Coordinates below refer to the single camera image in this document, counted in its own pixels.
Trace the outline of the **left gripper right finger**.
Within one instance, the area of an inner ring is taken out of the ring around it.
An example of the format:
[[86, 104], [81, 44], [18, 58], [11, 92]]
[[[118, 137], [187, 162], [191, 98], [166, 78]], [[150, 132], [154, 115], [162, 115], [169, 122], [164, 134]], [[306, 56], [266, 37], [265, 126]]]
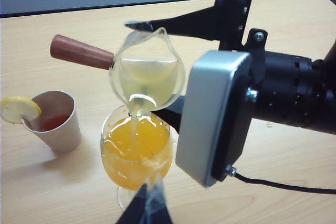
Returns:
[[163, 177], [157, 175], [146, 195], [146, 223], [173, 223], [166, 206]]

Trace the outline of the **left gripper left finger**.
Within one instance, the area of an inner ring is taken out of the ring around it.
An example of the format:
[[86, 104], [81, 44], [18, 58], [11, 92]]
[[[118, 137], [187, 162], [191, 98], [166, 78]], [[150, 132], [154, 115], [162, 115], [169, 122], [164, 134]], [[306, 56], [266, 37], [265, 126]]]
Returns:
[[133, 199], [127, 206], [124, 213], [118, 219], [117, 224], [139, 224], [142, 220], [142, 216], [145, 209], [145, 200], [147, 194], [147, 184], [143, 184], [140, 189], [136, 192]]

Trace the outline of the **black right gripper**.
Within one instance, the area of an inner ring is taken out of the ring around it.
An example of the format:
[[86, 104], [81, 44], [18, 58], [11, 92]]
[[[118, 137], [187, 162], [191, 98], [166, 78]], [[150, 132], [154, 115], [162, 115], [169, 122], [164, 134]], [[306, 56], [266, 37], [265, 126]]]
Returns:
[[227, 51], [264, 51], [267, 32], [251, 29], [247, 42], [242, 43], [252, 0], [216, 0], [217, 11], [198, 10], [181, 16], [148, 20], [127, 21], [125, 26], [133, 30], [154, 32], [165, 28], [169, 35], [195, 37], [206, 40], [219, 40], [219, 50]]

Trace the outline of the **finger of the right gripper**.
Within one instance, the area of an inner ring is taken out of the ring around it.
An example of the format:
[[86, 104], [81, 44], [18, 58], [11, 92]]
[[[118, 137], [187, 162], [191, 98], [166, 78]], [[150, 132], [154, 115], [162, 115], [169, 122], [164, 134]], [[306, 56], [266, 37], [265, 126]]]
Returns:
[[184, 102], [185, 95], [180, 95], [171, 105], [153, 111], [153, 114], [157, 115], [160, 119], [175, 129], [178, 135], [180, 135], [181, 129], [184, 126]]

